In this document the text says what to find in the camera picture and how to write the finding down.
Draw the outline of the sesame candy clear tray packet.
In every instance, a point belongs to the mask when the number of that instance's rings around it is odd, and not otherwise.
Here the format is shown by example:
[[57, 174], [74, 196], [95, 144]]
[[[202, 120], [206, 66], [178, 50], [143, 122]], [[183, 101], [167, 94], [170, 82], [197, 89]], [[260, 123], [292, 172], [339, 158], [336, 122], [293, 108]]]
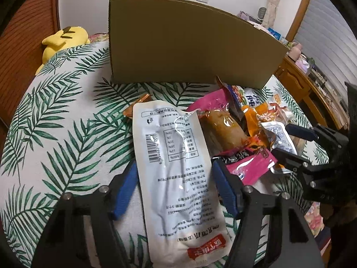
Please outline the sesame candy clear tray packet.
[[295, 137], [293, 135], [290, 135], [290, 138], [293, 141], [293, 145], [297, 151], [297, 155], [302, 156], [307, 141], [302, 138]]

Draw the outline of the brown meat snack pink packet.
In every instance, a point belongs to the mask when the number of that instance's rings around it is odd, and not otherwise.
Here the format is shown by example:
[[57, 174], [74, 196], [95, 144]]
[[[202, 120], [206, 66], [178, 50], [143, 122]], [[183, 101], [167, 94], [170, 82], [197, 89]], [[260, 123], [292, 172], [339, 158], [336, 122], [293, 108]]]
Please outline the brown meat snack pink packet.
[[246, 119], [238, 121], [228, 109], [222, 89], [196, 100], [187, 111], [196, 111], [213, 159], [223, 161], [228, 171], [243, 184], [253, 185], [273, 167], [277, 160], [257, 137], [247, 131]]

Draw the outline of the long white snack packet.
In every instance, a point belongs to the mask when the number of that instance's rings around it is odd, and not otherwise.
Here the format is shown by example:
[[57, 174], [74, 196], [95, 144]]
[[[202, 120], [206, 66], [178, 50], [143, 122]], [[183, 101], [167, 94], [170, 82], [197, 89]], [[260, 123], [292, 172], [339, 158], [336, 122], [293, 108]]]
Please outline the long white snack packet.
[[232, 246], [196, 112], [136, 103], [133, 142], [154, 267], [205, 267]]

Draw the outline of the silver blue snack packet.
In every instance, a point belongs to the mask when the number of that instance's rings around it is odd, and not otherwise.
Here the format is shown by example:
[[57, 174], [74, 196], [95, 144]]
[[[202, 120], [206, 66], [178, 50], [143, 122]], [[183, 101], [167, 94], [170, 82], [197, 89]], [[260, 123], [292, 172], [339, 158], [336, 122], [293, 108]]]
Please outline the silver blue snack packet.
[[295, 145], [283, 123], [270, 121], [261, 122], [260, 125], [270, 142], [271, 149], [279, 148], [288, 153], [297, 155]]

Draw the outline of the orange chicken feet packet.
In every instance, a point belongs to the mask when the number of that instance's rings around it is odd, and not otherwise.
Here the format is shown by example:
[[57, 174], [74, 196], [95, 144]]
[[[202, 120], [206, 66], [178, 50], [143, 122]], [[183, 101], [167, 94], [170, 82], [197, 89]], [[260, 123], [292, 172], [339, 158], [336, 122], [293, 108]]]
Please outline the orange chicken feet packet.
[[251, 137], [257, 137], [265, 147], [270, 148], [270, 142], [259, 124], [262, 122], [271, 122], [276, 119], [276, 105], [274, 103], [269, 104], [264, 102], [257, 107], [244, 105], [241, 110], [245, 115], [249, 135]]

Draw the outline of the white chicken feet packet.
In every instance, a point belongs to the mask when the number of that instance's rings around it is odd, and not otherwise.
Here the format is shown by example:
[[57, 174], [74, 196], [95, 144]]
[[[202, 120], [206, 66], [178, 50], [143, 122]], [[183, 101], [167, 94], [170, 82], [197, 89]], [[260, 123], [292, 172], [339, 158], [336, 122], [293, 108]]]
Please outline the white chicken feet packet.
[[295, 115], [283, 101], [281, 93], [274, 92], [273, 96], [267, 98], [266, 103], [268, 104], [268, 113], [273, 115], [274, 121], [287, 125], [295, 120]]

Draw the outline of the wooden sideboard cabinet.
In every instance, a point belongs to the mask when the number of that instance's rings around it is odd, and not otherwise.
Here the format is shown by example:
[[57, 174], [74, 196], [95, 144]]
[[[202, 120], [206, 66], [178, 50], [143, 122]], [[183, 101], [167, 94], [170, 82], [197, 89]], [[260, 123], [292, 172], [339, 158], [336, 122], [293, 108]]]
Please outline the wooden sideboard cabinet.
[[338, 101], [306, 76], [289, 56], [284, 57], [274, 75], [312, 125], [321, 124], [337, 131], [349, 128], [349, 117]]

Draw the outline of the pink tissue box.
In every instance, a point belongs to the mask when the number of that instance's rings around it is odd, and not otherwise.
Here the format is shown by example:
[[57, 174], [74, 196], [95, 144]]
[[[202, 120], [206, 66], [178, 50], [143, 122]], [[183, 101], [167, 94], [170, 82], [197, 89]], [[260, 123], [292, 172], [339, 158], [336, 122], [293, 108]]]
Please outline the pink tissue box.
[[297, 61], [295, 62], [295, 65], [304, 73], [304, 74], [309, 74], [309, 71], [311, 69], [310, 63], [305, 60], [303, 57], [299, 57]]

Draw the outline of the red blue nut packet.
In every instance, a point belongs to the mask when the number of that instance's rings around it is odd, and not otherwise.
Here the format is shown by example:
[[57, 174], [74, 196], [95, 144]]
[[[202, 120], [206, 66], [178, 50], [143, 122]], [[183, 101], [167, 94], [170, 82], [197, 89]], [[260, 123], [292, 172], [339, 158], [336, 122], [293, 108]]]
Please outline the red blue nut packet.
[[244, 106], [255, 108], [261, 103], [264, 103], [268, 98], [266, 87], [262, 90], [255, 90], [252, 88], [242, 88], [236, 85], [228, 85], [218, 76], [215, 76], [215, 82], [224, 91], [229, 102], [228, 109], [233, 117], [239, 122], [245, 117], [243, 112]]

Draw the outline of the grey window blind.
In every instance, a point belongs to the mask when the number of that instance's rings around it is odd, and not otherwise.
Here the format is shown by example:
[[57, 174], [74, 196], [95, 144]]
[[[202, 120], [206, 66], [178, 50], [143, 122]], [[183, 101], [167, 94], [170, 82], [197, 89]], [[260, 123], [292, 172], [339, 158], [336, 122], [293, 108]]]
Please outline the grey window blind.
[[330, 0], [310, 0], [295, 41], [346, 103], [345, 83], [356, 84], [356, 37]]

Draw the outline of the blue tissue pack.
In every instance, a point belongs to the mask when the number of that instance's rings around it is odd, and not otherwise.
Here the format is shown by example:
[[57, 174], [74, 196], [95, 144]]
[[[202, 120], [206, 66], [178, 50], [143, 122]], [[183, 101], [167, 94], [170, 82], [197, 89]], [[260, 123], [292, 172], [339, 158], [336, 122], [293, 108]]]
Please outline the blue tissue pack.
[[275, 31], [273, 28], [268, 28], [268, 31], [270, 32], [270, 34], [277, 40], [281, 39], [281, 34], [278, 33], [277, 31]]

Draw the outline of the palm leaf patterned cloth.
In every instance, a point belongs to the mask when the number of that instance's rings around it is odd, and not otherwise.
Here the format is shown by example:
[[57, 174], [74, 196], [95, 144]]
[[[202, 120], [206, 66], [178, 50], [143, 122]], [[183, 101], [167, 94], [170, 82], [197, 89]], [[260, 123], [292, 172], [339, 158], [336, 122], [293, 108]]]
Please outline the palm leaf patterned cloth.
[[[268, 97], [282, 94], [294, 123], [310, 127], [302, 109], [271, 76]], [[186, 109], [217, 86], [192, 83], [111, 82], [108, 41], [56, 53], [32, 81], [10, 124], [1, 157], [1, 220], [15, 260], [30, 267], [41, 233], [64, 192], [91, 194], [109, 183], [134, 158], [131, 121], [122, 112], [145, 93]], [[257, 189], [292, 192], [304, 212], [293, 176], [265, 174]], [[139, 189], [125, 216], [116, 223], [131, 267], [152, 267]]]

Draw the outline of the small white fan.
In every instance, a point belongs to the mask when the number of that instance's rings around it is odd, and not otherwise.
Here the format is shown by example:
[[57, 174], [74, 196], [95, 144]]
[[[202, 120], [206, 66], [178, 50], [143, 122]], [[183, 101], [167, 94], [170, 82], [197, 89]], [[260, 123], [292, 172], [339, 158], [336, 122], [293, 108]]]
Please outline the small white fan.
[[257, 20], [262, 23], [264, 20], [264, 16], [266, 14], [267, 8], [266, 7], [260, 7], [258, 9], [258, 13], [257, 13]]

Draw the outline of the folded floral cloth stack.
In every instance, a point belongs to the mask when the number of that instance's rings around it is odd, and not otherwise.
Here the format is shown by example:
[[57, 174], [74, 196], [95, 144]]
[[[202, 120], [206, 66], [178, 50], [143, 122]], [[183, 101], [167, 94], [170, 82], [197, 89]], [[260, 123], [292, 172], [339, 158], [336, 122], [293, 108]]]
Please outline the folded floral cloth stack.
[[255, 19], [253, 16], [251, 16], [250, 14], [244, 12], [244, 11], [240, 11], [238, 14], [237, 14], [237, 17], [242, 19], [242, 20], [245, 20], [247, 22], [249, 22], [250, 24], [252, 24], [254, 27], [256, 28], [261, 28], [262, 27], [262, 22]]

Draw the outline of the yellow plush toy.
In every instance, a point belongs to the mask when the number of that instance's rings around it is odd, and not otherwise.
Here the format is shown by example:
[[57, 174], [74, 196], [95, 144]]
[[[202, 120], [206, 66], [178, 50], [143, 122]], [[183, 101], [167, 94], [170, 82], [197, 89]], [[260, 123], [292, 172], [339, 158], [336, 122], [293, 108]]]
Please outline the yellow plush toy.
[[42, 54], [42, 64], [36, 70], [35, 75], [42, 70], [47, 61], [58, 51], [79, 45], [87, 45], [89, 43], [90, 40], [87, 31], [80, 26], [65, 27], [55, 34], [46, 37], [42, 40], [42, 45], [45, 46]]

